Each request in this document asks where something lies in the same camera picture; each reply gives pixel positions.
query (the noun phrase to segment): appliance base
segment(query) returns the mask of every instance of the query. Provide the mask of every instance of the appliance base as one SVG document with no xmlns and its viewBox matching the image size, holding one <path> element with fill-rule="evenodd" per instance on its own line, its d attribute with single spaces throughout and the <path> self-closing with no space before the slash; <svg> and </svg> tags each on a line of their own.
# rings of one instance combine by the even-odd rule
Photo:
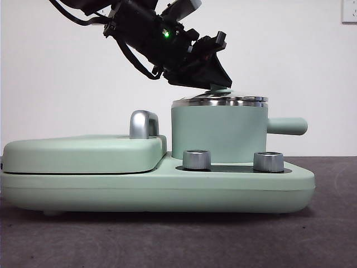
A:
<svg viewBox="0 0 357 268">
<path fill-rule="evenodd" d="M 54 216 L 66 211 L 290 213 L 308 205 L 315 190 L 314 174 L 287 162 L 291 172 L 278 174 L 176 169 L 181 165 L 167 153 L 145 173 L 2 173 L 1 192 L 17 207 Z"/>
</svg>

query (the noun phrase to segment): mint green appliance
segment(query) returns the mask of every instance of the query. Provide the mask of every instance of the mint green appliance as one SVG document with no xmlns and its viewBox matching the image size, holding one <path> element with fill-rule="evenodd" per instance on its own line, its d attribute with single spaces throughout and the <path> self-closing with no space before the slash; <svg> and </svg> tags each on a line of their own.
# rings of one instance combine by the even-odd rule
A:
<svg viewBox="0 0 357 268">
<path fill-rule="evenodd" d="M 173 153 L 157 116 L 147 111 L 133 113 L 129 135 L 11 142 L 3 153 L 2 194 L 47 215 L 289 213 L 308 205 L 314 174 L 264 152 L 268 132 L 303 134 L 306 122 L 268 119 L 266 98 L 207 94 L 199 106 L 178 105 L 197 98 L 174 102 Z"/>
</svg>

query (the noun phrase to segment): lid cover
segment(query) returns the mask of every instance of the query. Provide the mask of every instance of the lid cover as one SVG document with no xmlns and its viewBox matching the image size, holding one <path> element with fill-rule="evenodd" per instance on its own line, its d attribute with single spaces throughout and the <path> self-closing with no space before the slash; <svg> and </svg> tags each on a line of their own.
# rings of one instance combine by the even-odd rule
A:
<svg viewBox="0 0 357 268">
<path fill-rule="evenodd" d="M 166 137 L 130 139 L 86 135 L 13 141 L 4 148 L 3 171 L 36 174 L 121 174 L 152 170 L 166 153 Z"/>
<path fill-rule="evenodd" d="M 238 93 L 229 89 L 209 90 L 203 94 L 182 98 L 173 102 L 172 107 L 180 106 L 254 106 L 266 107 L 268 98 Z"/>
</svg>

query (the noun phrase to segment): stainless steel lid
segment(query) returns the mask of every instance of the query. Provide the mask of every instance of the stainless steel lid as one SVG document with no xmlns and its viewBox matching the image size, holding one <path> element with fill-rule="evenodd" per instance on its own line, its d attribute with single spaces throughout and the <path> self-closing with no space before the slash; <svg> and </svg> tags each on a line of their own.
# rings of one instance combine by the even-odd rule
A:
<svg viewBox="0 0 357 268">
<path fill-rule="evenodd" d="M 191 98 L 182 98 L 172 104 L 172 108 L 182 106 L 253 106 L 267 107 L 268 98 L 237 93 L 231 90 L 210 90 Z"/>
</svg>

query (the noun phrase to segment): silver handle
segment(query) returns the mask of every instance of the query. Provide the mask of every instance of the silver handle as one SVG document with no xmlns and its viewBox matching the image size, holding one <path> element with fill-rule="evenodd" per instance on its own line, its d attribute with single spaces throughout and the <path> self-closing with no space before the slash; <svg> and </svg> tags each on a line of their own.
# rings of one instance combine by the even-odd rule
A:
<svg viewBox="0 0 357 268">
<path fill-rule="evenodd" d="M 132 139 L 148 139 L 159 136 L 157 115 L 144 110 L 133 112 L 130 118 L 129 136 Z"/>
</svg>

